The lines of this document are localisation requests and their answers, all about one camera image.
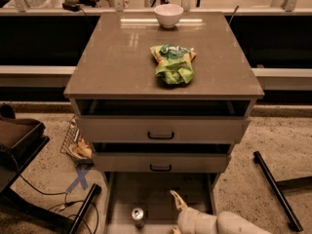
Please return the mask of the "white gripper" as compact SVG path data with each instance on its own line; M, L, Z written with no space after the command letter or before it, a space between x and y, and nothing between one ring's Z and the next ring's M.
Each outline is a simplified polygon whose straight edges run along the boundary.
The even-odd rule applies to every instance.
M177 218L178 228L172 228L173 234L217 234L216 216L187 208L187 204L176 191L171 190L170 193L175 199L176 208L180 211Z

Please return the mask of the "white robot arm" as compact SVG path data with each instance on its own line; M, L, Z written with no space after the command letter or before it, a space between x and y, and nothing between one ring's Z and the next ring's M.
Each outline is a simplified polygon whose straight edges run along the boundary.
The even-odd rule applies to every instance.
M188 207L177 192L170 193L179 211L174 234L271 234L237 214L221 212L219 215L204 214Z

